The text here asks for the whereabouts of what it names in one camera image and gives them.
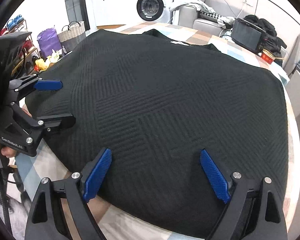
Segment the person's left hand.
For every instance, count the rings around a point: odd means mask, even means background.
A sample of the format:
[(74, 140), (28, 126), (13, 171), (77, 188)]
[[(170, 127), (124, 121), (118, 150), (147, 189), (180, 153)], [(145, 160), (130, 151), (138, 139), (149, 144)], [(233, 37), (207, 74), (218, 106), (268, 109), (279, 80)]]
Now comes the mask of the person's left hand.
[(2, 148), (0, 149), (0, 153), (5, 156), (6, 158), (13, 158), (16, 156), (17, 152), (16, 150), (9, 148), (9, 147), (4, 147), (2, 146)]

